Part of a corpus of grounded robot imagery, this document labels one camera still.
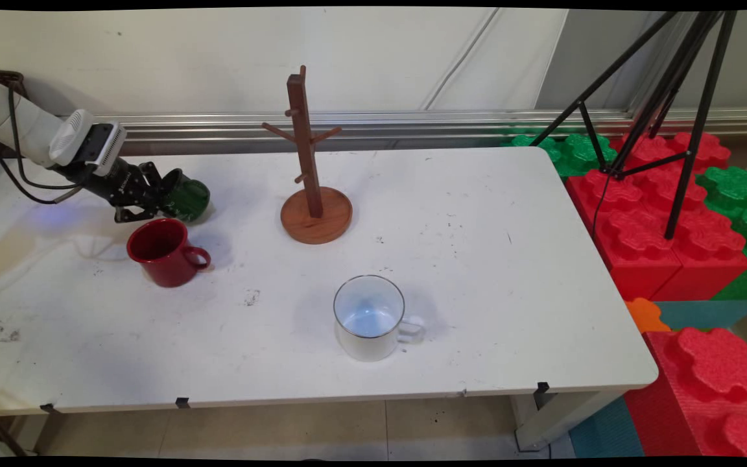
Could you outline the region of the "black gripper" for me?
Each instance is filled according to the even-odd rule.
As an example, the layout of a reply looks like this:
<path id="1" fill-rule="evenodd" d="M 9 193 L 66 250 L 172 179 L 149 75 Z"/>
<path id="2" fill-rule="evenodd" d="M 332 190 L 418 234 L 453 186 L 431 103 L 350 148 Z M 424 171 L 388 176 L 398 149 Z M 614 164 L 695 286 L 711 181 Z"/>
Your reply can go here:
<path id="1" fill-rule="evenodd" d="M 160 197 L 166 197 L 177 189 L 184 178 L 181 169 L 172 169 L 162 176 L 153 162 L 140 163 L 139 167 L 129 163 L 114 163 L 108 174 L 98 176 L 92 171 L 92 167 L 90 163 L 74 163 L 71 166 L 71 182 L 80 184 L 91 194 L 109 202 L 115 209 L 113 221 L 116 224 L 151 221 L 155 217 L 177 217 L 174 210 L 164 203 L 140 204 L 148 187 Z"/>

